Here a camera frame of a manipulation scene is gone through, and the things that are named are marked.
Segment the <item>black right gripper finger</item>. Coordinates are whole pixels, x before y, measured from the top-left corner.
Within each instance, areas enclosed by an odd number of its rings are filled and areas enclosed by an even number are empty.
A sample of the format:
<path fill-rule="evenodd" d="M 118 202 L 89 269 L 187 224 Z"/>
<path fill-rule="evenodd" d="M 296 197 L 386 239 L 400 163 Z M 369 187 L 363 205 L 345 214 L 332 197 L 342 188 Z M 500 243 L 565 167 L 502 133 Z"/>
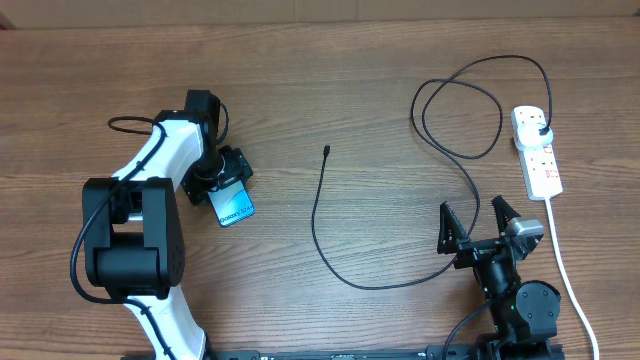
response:
<path fill-rule="evenodd" d="M 494 209 L 498 231 L 504 233 L 508 223 L 512 219 L 519 217 L 520 214 L 514 210 L 501 195 L 494 197 L 491 203 Z"/>
<path fill-rule="evenodd" d="M 437 243 L 438 254 L 457 253 L 463 244 L 470 241 L 468 232 L 460 223 L 458 217 L 448 205 L 440 205 L 440 229 Z"/>

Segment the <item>blue Galaxy smartphone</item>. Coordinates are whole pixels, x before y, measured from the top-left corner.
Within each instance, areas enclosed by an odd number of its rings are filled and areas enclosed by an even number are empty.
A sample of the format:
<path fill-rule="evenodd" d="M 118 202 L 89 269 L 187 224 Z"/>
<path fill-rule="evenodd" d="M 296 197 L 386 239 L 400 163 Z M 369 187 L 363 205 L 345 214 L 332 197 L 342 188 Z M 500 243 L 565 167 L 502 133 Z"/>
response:
<path fill-rule="evenodd" d="M 221 227 L 229 227 L 255 214 L 254 204 L 242 181 L 208 192 Z"/>

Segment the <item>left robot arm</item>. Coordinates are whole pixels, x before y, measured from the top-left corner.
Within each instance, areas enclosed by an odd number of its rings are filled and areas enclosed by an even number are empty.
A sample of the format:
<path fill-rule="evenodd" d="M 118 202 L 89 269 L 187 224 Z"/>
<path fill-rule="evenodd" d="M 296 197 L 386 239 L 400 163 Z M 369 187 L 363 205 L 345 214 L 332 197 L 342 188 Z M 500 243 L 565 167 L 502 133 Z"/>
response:
<path fill-rule="evenodd" d="M 84 184 L 70 280 L 89 302 L 129 309 L 152 358 L 212 359 L 181 287 L 186 251 L 176 193 L 211 206 L 228 227 L 255 213 L 246 188 L 253 171 L 240 149 L 225 144 L 228 110 L 208 90 L 188 91 L 183 109 L 149 123 L 147 142 L 126 166 Z"/>

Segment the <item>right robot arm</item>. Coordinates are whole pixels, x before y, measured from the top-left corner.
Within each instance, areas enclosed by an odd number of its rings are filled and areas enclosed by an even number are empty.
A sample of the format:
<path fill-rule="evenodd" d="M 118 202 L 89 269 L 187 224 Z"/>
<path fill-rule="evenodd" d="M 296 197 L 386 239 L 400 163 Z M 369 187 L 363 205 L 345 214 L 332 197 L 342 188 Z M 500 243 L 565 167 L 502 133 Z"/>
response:
<path fill-rule="evenodd" d="M 430 346 L 430 359 L 563 359 L 557 335 L 560 292 L 545 281 L 522 281 L 517 263 L 534 251 L 544 236 L 535 217 L 515 211 L 502 197 L 492 200 L 498 236 L 474 241 L 447 203 L 440 205 L 437 252 L 452 254 L 456 269 L 470 268 L 485 303 L 461 320 L 442 346 Z M 455 345 L 458 331 L 482 312 L 490 313 L 492 333 L 473 344 Z"/>

